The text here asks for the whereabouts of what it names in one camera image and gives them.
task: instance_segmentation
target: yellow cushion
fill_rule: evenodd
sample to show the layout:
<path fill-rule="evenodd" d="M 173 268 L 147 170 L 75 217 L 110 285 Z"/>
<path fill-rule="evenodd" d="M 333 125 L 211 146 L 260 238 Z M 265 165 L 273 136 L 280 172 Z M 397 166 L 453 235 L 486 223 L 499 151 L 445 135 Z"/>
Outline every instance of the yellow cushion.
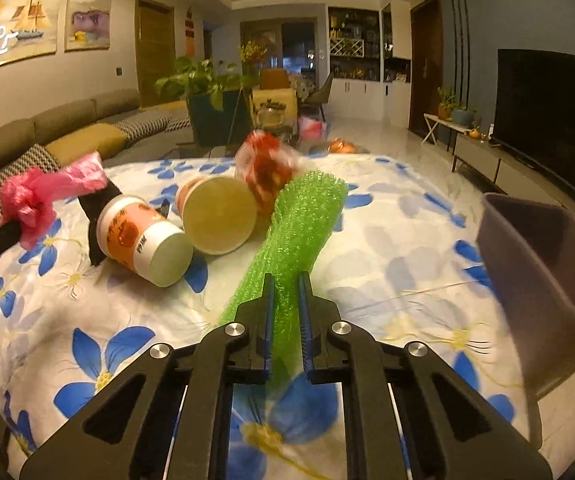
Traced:
<path fill-rule="evenodd" d="M 258 108 L 259 105 L 266 103 L 268 99 L 283 103 L 285 105 L 285 124 L 290 126 L 296 123 L 298 117 L 298 100 L 296 99 L 296 90 L 292 88 L 277 88 L 274 90 L 258 90 L 252 92 L 252 102 Z"/>
<path fill-rule="evenodd" d="M 181 101 L 172 101 L 171 103 L 163 103 L 162 105 L 141 107 L 141 110 L 165 110 L 167 112 L 175 112 L 176 110 L 187 110 L 187 102 L 183 99 Z"/>
<path fill-rule="evenodd" d="M 123 150 L 126 138 L 113 124 L 97 123 L 50 142 L 46 149 L 63 167 L 92 152 L 99 152 L 102 159 L 115 156 Z"/>

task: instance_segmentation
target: glass teapot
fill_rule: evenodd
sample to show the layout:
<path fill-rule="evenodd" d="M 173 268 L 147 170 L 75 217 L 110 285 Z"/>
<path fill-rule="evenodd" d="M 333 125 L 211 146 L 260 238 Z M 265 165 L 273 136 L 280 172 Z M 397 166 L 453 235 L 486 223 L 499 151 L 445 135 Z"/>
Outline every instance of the glass teapot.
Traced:
<path fill-rule="evenodd" d="M 285 104 L 273 102 L 272 99 L 268 99 L 266 103 L 261 103 L 256 112 L 256 126 L 261 129 L 283 126 L 285 108 Z"/>

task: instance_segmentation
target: gray chair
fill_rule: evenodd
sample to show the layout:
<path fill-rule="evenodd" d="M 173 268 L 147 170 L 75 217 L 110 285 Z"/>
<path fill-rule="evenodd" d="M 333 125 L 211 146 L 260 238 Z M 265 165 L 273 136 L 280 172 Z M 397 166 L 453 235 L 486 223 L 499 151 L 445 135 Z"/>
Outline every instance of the gray chair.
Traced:
<path fill-rule="evenodd" d="M 326 105 L 330 101 L 330 91 L 331 91 L 331 82 L 334 80 L 333 73 L 328 75 L 328 78 L 325 80 L 325 84 L 303 102 L 306 105 L 314 105 L 319 108 L 321 111 L 321 116 L 323 117 L 323 121 L 325 120 L 325 113 L 323 112 L 323 105 Z"/>

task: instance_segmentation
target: tv cabinet drawer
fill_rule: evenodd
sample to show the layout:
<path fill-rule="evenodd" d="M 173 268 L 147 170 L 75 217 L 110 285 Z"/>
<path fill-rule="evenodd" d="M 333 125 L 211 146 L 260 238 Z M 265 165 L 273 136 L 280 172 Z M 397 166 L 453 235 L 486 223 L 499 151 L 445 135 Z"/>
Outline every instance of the tv cabinet drawer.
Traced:
<path fill-rule="evenodd" d="M 528 176 L 502 160 L 499 166 L 499 174 L 496 177 L 496 185 L 508 195 L 516 198 L 533 200 L 544 204 L 561 205 L 558 200 L 550 196 L 543 188 L 530 180 Z"/>
<path fill-rule="evenodd" d="M 499 166 L 499 158 L 485 150 L 478 140 L 474 141 L 460 134 L 457 135 L 454 154 L 494 182 L 496 170 Z"/>

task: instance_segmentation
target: teal planter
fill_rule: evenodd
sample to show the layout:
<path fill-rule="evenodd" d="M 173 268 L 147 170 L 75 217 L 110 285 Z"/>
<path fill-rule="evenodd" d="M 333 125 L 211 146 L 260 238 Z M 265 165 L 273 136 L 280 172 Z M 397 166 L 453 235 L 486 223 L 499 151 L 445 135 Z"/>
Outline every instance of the teal planter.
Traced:
<path fill-rule="evenodd" d="M 465 110 L 452 110 L 452 122 L 456 124 L 461 124 L 466 128 L 472 127 L 472 122 L 474 121 L 474 114 Z"/>
<path fill-rule="evenodd" d="M 212 149 L 227 144 L 241 144 L 253 130 L 249 102 L 250 95 L 246 90 L 223 92 L 222 111 L 212 106 L 209 95 L 187 98 L 187 110 L 192 119 L 194 140 L 197 145 L 200 148 Z"/>

